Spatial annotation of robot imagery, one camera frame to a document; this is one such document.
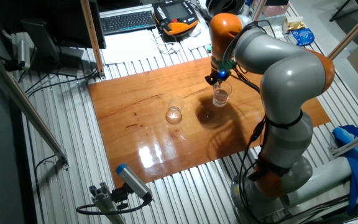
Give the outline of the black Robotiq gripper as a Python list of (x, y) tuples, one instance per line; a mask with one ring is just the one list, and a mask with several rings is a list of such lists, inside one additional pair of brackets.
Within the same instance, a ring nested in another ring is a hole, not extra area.
[(220, 88), (222, 81), (229, 78), (229, 70), (212, 70), (210, 76), (205, 76), (205, 80), (209, 85)]

